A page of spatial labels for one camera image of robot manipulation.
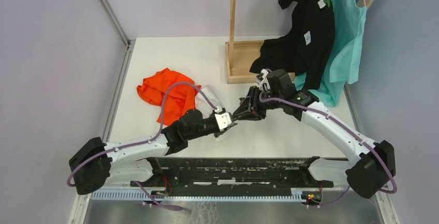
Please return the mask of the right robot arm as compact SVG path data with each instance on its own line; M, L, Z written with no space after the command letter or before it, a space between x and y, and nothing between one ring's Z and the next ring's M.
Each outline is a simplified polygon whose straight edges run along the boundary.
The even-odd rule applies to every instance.
M259 121L266 118L267 111L275 109L312 127L346 157L343 161L314 159L299 172L302 185L312 187L318 181L331 181L366 199L379 191L398 191L394 147L386 140L376 142L345 124L310 91L296 89L283 69L263 69L232 116L235 121Z

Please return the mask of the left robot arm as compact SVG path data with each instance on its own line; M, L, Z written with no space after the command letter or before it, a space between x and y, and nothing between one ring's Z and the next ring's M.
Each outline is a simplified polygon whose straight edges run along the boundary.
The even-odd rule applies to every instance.
M157 186L162 182L163 172L150 158L178 153L188 147L190 140L209 135L219 137L235 125L232 114L225 109L213 111L207 118L192 109L152 137L124 143L91 138L70 158L67 185L74 187L79 195L125 181Z

